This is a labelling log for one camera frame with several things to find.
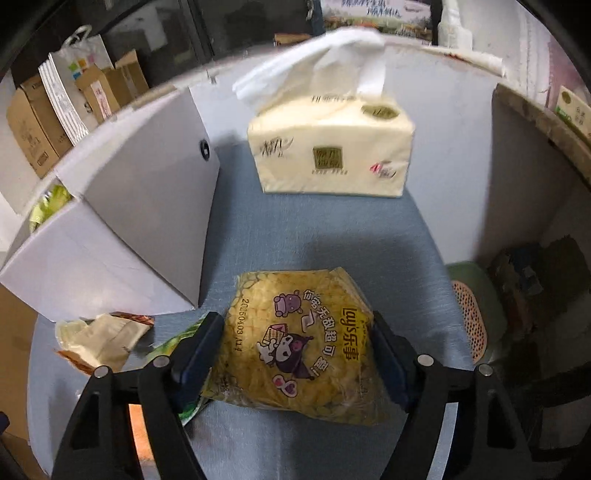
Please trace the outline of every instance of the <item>purple cartoon animal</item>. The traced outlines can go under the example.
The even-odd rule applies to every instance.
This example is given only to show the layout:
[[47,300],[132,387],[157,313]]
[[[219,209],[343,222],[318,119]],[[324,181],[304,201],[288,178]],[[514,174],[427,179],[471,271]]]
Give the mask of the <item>purple cartoon animal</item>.
[[273,299],[275,302],[275,316],[287,317],[290,313],[304,313],[301,309],[301,298],[300,291],[296,290],[293,294],[288,293],[287,295],[281,293],[279,296]]
[[314,337],[302,337],[296,333],[285,335],[279,345],[275,339],[271,339],[268,346],[264,347],[257,342],[260,358],[267,365],[276,365],[277,368],[286,374],[293,374],[295,378],[309,378],[314,380],[307,367],[304,365],[304,347]]

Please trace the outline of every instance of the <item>silver screw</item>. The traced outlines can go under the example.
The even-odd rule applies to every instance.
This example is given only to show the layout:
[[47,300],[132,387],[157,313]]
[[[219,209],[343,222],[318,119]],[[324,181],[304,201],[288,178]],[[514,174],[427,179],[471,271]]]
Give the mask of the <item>silver screw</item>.
[[419,355],[417,361],[424,367],[430,367],[435,363],[431,355]]
[[166,355],[157,356],[152,362],[156,368],[166,367],[170,363],[170,358]]
[[105,365],[101,365],[100,367],[97,367],[95,369],[95,377],[96,378],[103,378],[105,376],[107,376],[107,374],[109,373],[109,367],[105,366]]
[[495,372],[488,364],[478,365],[478,371],[485,377],[490,377]]

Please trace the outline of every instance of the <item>gray table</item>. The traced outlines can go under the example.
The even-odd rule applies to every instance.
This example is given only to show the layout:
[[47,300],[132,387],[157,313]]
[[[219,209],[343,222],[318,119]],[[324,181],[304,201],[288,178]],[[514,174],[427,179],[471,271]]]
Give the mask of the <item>gray table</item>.
[[[344,267],[393,331],[444,364],[471,368],[463,321],[437,248],[408,194],[400,199],[265,195],[248,145],[217,149],[221,169],[203,264],[203,305],[157,318],[130,360],[174,336],[203,312],[224,312],[236,276],[255,270]],[[86,377],[54,350],[54,324],[39,317],[30,358],[31,447],[51,472],[61,436]],[[210,480],[377,479],[400,435],[396,406],[376,427],[308,419],[297,413],[211,403],[189,425],[197,458]],[[453,434],[448,409],[431,478],[440,478]]]

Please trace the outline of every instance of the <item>box with green label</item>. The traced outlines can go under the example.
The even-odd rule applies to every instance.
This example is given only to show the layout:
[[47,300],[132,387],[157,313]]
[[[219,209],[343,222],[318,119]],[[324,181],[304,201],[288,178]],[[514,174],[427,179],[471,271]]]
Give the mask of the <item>box with green label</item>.
[[310,95],[262,111],[248,141],[265,192],[399,197],[414,124],[386,97]]

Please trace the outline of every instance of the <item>green stool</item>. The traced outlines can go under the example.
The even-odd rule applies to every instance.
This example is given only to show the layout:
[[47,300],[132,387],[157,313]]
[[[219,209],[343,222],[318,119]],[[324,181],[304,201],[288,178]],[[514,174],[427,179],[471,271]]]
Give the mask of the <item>green stool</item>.
[[474,262],[447,265],[475,364],[487,363],[507,330],[507,319],[494,285]]

